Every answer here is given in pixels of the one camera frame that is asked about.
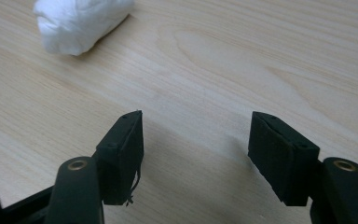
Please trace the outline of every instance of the wooden table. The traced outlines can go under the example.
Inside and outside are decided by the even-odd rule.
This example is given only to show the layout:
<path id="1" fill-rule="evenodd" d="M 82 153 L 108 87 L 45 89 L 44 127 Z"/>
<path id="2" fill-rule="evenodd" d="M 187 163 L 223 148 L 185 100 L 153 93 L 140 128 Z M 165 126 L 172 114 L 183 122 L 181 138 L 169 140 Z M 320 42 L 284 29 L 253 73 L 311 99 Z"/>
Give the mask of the wooden table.
<path id="1" fill-rule="evenodd" d="M 136 0 L 88 53 L 51 55 L 34 1 L 0 0 L 0 200 L 54 184 L 144 112 L 143 176 L 106 223 L 310 223 L 247 157 L 253 111 L 358 162 L 358 1 Z"/>

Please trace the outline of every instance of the wooden surface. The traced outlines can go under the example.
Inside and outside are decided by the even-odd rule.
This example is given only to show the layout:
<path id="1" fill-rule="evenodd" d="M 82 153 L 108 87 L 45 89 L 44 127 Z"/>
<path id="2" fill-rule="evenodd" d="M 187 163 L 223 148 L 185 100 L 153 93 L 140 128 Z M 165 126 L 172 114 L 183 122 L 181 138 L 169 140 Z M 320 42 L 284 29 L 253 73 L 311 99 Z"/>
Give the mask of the wooden surface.
<path id="1" fill-rule="evenodd" d="M 43 50 L 33 3 L 0 0 L 3 206 L 137 109 L 143 176 L 106 223 L 310 223 L 246 156 L 255 110 L 358 162 L 358 0 L 136 0 L 80 57 Z"/>

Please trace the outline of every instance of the hole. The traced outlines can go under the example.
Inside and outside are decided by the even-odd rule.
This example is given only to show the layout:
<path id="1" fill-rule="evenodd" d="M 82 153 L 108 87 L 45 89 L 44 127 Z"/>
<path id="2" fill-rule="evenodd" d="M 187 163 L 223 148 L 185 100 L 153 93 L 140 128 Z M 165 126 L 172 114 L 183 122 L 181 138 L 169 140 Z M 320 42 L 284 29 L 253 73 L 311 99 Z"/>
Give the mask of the hole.
<path id="1" fill-rule="evenodd" d="M 334 164 L 336 167 L 338 167 L 341 170 L 353 172 L 356 170 L 356 167 L 347 161 L 334 161 Z"/>
<path id="2" fill-rule="evenodd" d="M 68 165 L 68 169 L 71 171 L 81 170 L 87 166 L 86 161 L 73 161 L 71 164 Z"/>

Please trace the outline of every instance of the white cloth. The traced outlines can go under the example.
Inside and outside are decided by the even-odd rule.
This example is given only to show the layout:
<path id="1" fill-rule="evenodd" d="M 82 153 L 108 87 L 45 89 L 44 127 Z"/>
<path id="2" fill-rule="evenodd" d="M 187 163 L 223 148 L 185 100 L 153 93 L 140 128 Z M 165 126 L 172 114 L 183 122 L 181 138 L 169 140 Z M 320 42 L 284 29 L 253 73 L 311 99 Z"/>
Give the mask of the white cloth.
<path id="1" fill-rule="evenodd" d="M 34 14 L 47 52 L 80 55 L 132 8 L 133 0 L 36 0 Z"/>

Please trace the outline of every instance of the black mounting bracket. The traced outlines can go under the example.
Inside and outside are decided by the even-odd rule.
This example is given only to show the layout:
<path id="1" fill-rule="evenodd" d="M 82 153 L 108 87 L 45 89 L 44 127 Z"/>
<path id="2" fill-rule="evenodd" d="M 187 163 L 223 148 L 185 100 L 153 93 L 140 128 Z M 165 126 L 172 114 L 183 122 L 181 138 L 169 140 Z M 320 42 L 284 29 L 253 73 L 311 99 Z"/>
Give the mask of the black mounting bracket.
<path id="1" fill-rule="evenodd" d="M 103 223 L 102 201 L 132 203 L 144 157 L 142 126 L 142 111 L 121 116 L 92 157 L 61 165 L 54 186 L 7 208 L 0 204 L 0 224 Z"/>
<path id="2" fill-rule="evenodd" d="M 305 206 L 314 224 L 358 224 L 358 164 L 318 161 L 319 147 L 282 120 L 254 112 L 249 157 L 287 206 Z"/>

